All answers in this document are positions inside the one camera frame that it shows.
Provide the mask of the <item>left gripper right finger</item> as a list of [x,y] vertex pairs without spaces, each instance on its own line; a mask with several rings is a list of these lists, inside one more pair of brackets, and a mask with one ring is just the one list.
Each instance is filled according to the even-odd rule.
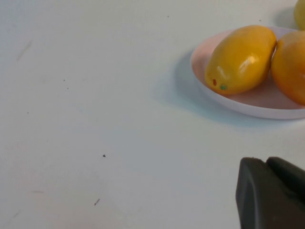
[[304,170],[279,157],[270,157],[266,163],[290,190],[298,195],[305,194]]

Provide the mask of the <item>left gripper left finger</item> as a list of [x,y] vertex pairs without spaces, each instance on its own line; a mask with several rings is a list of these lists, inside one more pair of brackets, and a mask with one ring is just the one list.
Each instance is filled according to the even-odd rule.
[[305,227],[305,195],[290,190],[260,159],[241,159],[235,198],[243,229]]

